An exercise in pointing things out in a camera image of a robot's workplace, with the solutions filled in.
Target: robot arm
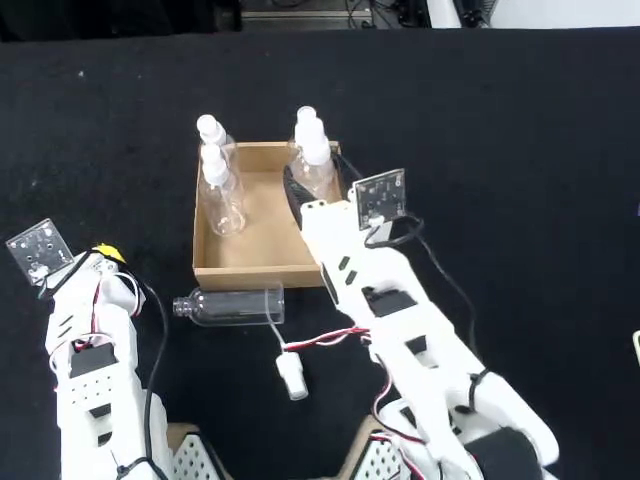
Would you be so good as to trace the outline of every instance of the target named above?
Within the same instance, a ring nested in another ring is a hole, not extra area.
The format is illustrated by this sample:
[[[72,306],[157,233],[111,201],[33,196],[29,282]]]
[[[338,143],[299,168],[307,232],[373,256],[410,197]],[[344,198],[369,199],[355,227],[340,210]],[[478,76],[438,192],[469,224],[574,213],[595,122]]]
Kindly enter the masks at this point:
[[[77,271],[67,277],[74,266]],[[126,466],[147,456],[146,391],[135,372],[130,318],[142,308],[144,294],[132,276],[98,252],[78,256],[47,283],[55,291],[45,346],[58,381],[61,478],[124,478]],[[155,394],[149,408],[155,467],[148,462],[130,467],[131,479],[162,478],[153,468],[167,474],[172,468],[166,414]]]
[[[549,427],[458,338],[404,255],[365,245],[386,240],[390,223],[361,230],[354,189],[349,200],[310,201],[291,181],[287,185],[285,174],[290,206],[336,308],[368,330],[372,360],[386,369],[402,397],[380,412],[381,420],[392,433],[418,437],[395,435],[395,441],[425,478],[440,478],[441,471],[447,479],[502,478],[470,451],[489,440],[513,445],[507,433],[526,440],[522,444],[537,475],[530,478],[542,478],[541,466],[558,458]],[[416,350],[416,343],[422,348]],[[415,426],[399,415],[404,407]]]

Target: plastic bottle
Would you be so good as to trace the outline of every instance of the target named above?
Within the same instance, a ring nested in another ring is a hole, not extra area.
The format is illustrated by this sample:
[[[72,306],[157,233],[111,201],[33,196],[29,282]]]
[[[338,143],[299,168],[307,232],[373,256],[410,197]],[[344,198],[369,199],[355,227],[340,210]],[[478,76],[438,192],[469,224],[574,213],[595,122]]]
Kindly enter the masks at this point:
[[[203,145],[200,156],[202,175],[198,190],[211,229],[222,236],[240,232],[245,226],[245,213],[238,177],[218,145]]]
[[[264,290],[203,292],[173,300],[176,317],[189,317],[201,327],[265,325],[284,322],[282,285]]]
[[[213,115],[201,115],[196,122],[200,134],[200,148],[203,145],[218,145],[226,154],[231,170],[238,175],[236,141],[227,133]]]
[[[291,173],[314,197],[326,199],[335,169],[324,124],[312,107],[298,109],[297,118],[291,150]]]

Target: brown cardboard box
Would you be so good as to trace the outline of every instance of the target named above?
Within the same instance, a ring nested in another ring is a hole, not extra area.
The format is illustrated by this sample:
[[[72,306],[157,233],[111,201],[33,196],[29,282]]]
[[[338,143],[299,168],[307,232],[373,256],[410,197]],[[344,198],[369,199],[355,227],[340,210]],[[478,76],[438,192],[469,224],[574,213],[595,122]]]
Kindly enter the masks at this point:
[[[196,188],[193,272],[200,287],[236,290],[277,283],[285,288],[322,285],[320,270],[300,236],[282,185],[282,172],[289,162],[287,143],[239,143],[237,161],[247,213],[247,225],[238,235],[220,237],[211,231]],[[329,200],[340,197],[336,175]]]

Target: black cloth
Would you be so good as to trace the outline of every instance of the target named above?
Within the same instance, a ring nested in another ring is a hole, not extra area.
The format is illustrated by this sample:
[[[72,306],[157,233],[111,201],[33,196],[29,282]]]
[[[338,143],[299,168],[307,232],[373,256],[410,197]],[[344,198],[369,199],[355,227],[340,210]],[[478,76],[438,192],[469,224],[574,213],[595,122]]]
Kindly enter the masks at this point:
[[[78,252],[118,245],[166,299],[194,286],[198,139],[283,140],[317,107],[365,174],[404,166],[408,201],[478,309],[483,360],[553,428],[565,479],[633,471],[638,362],[640,30],[402,31],[92,41],[0,49],[0,238],[51,217]],[[404,251],[464,336],[467,312]],[[0,286],[1,478],[59,472],[46,306],[10,255]],[[288,340],[346,325],[287,292]],[[292,403],[265,328],[173,320],[169,421],[199,425],[239,480],[335,474],[384,378],[356,339],[303,353]],[[140,373],[160,338],[137,321]]]

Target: cable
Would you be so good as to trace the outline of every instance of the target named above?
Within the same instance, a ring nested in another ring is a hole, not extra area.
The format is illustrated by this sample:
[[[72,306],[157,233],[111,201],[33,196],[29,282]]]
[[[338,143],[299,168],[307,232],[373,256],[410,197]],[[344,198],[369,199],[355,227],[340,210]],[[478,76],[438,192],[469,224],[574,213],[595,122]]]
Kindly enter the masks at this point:
[[[63,285],[65,283],[67,283],[69,281],[69,279],[75,275],[75,273],[80,270],[80,267],[82,267],[82,265],[84,265],[84,263],[89,260],[89,257],[91,256],[92,253],[96,253],[95,250],[87,250],[86,252],[84,252],[84,254],[82,255],[82,257],[80,257],[80,259],[75,263],[75,265],[73,267],[71,267],[71,270],[69,270],[66,275],[64,277],[62,277],[62,279],[56,284],[55,287],[53,287],[52,289],[49,289],[47,287],[47,277],[45,277],[44,282],[42,283],[42,288],[40,288],[40,291],[38,292],[38,300],[44,300],[44,299],[50,299],[52,298],[57,292],[58,290],[60,290]]]
[[[349,28],[356,28],[356,29],[358,28],[358,25],[353,19],[353,12],[356,11],[356,9],[360,6],[361,3],[362,3],[362,0],[358,0],[353,6],[353,8],[349,9],[349,0],[344,0],[344,7],[347,10],[347,25],[349,26]]]
[[[167,476],[164,474],[162,469],[156,465],[153,461],[153,447],[151,442],[151,399],[153,397],[153,386],[155,384],[156,377],[158,375],[158,371],[160,368],[160,364],[162,362],[162,357],[164,356],[164,352],[167,348],[167,343],[169,341],[169,315],[167,314],[167,310],[164,308],[164,304],[162,300],[156,293],[156,291],[140,277],[140,275],[136,274],[131,270],[131,268],[122,260],[119,260],[110,255],[106,255],[101,253],[105,258],[113,261],[119,267],[123,268],[126,272],[128,272],[141,286],[142,290],[146,293],[147,298],[152,298],[158,307],[158,311],[160,313],[160,317],[162,319],[162,340],[160,341],[160,346],[158,347],[158,353],[156,354],[156,360],[153,364],[153,368],[151,369],[151,374],[149,375],[149,380],[147,381],[147,392],[145,395],[144,401],[144,417],[143,417],[143,429],[144,429],[144,449],[145,449],[145,457],[141,457],[142,459],[137,459],[135,465],[133,463],[129,466],[128,472],[130,472],[133,468],[135,468],[140,463],[146,462],[149,464],[154,473],[161,479],[167,480]]]
[[[140,286],[138,285],[138,282],[136,282],[136,280],[131,275],[124,272],[115,272],[115,273],[112,273],[111,276],[127,279],[131,283],[131,286],[133,287],[133,294],[136,297],[136,304],[133,309],[133,312],[127,312],[127,313],[129,313],[130,317],[136,316],[139,313],[139,309],[140,309]]]
[[[325,346],[335,345],[335,343],[339,342],[330,342],[330,340],[334,340],[336,337],[342,337],[343,335],[351,335],[354,333],[368,333],[368,328],[360,328],[360,327],[352,327],[352,328],[342,328],[340,330],[335,330],[333,332],[323,333],[322,335],[318,335],[309,340],[303,340],[301,342],[289,342],[283,345],[283,348],[287,352],[300,350],[306,347],[311,347],[313,345],[322,345],[322,343],[326,343]]]
[[[320,345],[322,347],[330,347],[332,345],[337,345],[338,343],[342,342],[345,338],[347,338],[349,336],[349,334],[344,334],[341,337],[336,338],[335,340],[331,340],[329,342],[316,342],[316,345]]]
[[[458,282],[456,282],[453,279],[453,277],[449,275],[447,271],[442,267],[442,265],[440,265],[438,258],[436,257],[435,253],[433,252],[433,250],[431,249],[427,241],[423,238],[423,236],[418,235],[416,238],[418,239],[420,244],[424,247],[424,249],[427,251],[427,255],[429,255],[429,258],[431,259],[431,263],[433,263],[434,267],[436,267],[438,272],[440,272],[440,274],[449,283],[449,285],[453,287],[453,289],[458,293],[458,295],[462,297],[464,302],[467,304],[467,309],[469,310],[469,326],[468,326],[467,341],[469,343],[469,348],[471,349],[473,354],[476,357],[480,358],[480,355],[478,354],[478,344],[476,341],[476,318],[477,318],[476,307],[473,305],[473,302],[471,301],[467,293],[462,289],[460,285],[458,285]]]
[[[153,448],[151,445],[151,425],[150,425],[150,417],[151,417],[151,397],[153,396],[153,385],[155,384],[156,377],[158,375],[158,370],[160,368],[160,363],[162,361],[162,357],[167,348],[167,342],[169,341],[169,316],[167,315],[167,311],[162,304],[162,300],[156,293],[156,291],[147,283],[142,282],[142,286],[144,290],[148,293],[148,295],[153,298],[156,306],[158,307],[158,311],[160,312],[160,317],[162,318],[162,341],[160,342],[160,347],[158,347],[158,353],[156,354],[156,361],[153,364],[153,368],[151,369],[151,375],[149,375],[149,380],[147,381],[147,394],[144,400],[144,448],[149,459],[149,463],[153,463]]]
[[[412,475],[411,478],[415,478],[418,480],[427,480],[426,477],[420,472],[420,469],[418,468],[418,466],[413,463],[409,457],[407,457],[407,455],[404,453],[404,451],[402,450],[402,448],[400,448],[398,445],[394,444],[393,439],[390,435],[388,435],[386,432],[377,432],[372,434],[369,438],[373,439],[373,440],[377,440],[379,442],[389,442],[391,443],[396,450],[398,450],[398,453],[400,453],[400,456],[402,457],[402,460],[404,462],[404,464],[407,466],[407,468],[411,471]]]
[[[387,17],[384,16],[384,14],[380,11],[380,9],[378,8],[378,3],[375,0],[371,2],[371,18],[375,18],[375,13],[378,14],[378,17],[380,17],[380,19],[387,25],[387,27],[389,27],[389,30],[393,29],[393,25],[391,25],[391,22],[387,19]]]
[[[385,422],[383,422],[382,419],[380,418],[380,415],[378,414],[378,405],[380,404],[380,401],[384,397],[386,397],[388,393],[391,391],[392,382],[391,382],[391,375],[389,375],[389,371],[387,370],[387,367],[384,365],[380,357],[378,357],[378,361],[380,362],[380,365],[382,366],[382,368],[384,369],[387,375],[387,380],[383,389],[380,391],[380,393],[378,393],[378,395],[376,395],[375,399],[373,400],[373,405],[371,406],[371,414],[373,415],[373,418],[375,418],[378,421],[378,423],[384,427],[385,430],[389,430],[390,432],[395,433],[400,438],[409,440],[410,442],[416,442],[416,443],[421,443],[425,445],[427,442],[425,442],[422,438],[414,437],[413,435],[408,435],[404,432],[401,432],[400,430],[390,427]]]
[[[335,156],[336,156],[336,158],[338,160],[340,160],[342,163],[344,163],[349,170],[351,170],[351,173],[353,173],[358,180],[364,178],[363,175],[360,173],[360,171],[356,167],[354,167],[353,163],[351,163],[349,160],[347,160],[347,158],[344,155],[342,155],[341,153],[337,153],[336,152]]]
[[[373,227],[371,228],[371,230],[369,230],[369,233],[364,239],[364,246],[367,248],[399,247],[403,243],[407,243],[413,240],[414,238],[418,237],[420,235],[420,230],[422,230],[422,227],[424,227],[424,220],[422,220],[421,218],[415,217],[409,213],[407,213],[406,215],[403,215],[402,217],[397,218],[396,220],[394,220],[394,222],[398,220],[411,220],[415,222],[415,226],[409,229],[409,231],[404,235],[402,235],[401,237],[392,238],[390,240],[383,240],[381,242],[369,243],[369,239],[373,237],[376,233],[378,233],[378,230],[380,230],[380,226]]]
[[[273,333],[275,334],[276,338],[278,339],[278,342],[280,343],[280,349],[282,350],[282,353],[284,353],[284,345],[285,345],[285,341],[284,338],[282,338],[282,335],[280,334],[280,332],[278,331],[278,327],[276,327],[276,323],[273,321],[273,318],[271,318],[271,312],[269,312],[269,297],[268,297],[268,290],[265,288],[264,290],[264,313],[267,315],[267,320],[269,320],[269,326],[271,327],[271,330],[273,330]]]

